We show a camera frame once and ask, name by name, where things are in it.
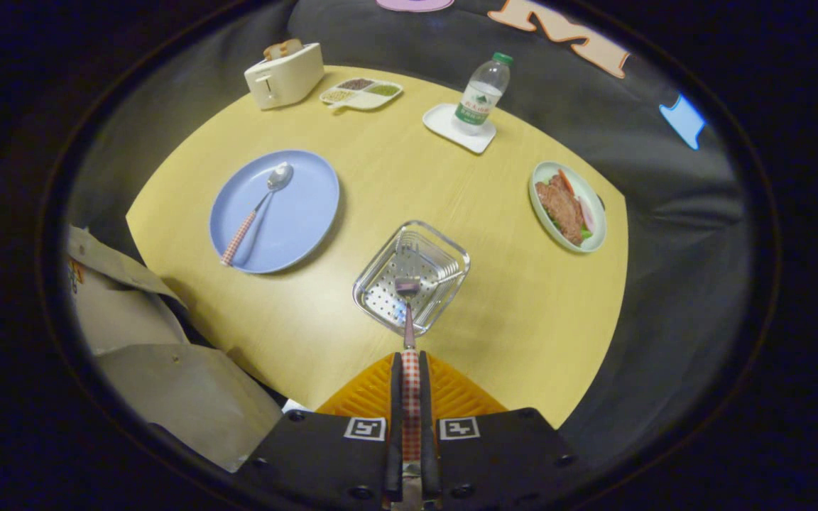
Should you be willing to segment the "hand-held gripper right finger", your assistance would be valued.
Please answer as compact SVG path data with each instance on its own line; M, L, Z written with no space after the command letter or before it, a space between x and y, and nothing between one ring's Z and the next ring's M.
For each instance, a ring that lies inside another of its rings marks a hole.
M540 510L572 491L581 456L532 407L477 413L481 398L452 381L442 386L461 411L436 414L436 366L420 355L420 473L426 508Z

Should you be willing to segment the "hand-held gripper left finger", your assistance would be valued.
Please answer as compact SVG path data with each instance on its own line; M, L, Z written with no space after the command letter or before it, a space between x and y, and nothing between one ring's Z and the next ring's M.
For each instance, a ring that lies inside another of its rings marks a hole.
M325 410L285 412L237 473L283 509L382 510L403 497L403 364L364 370Z

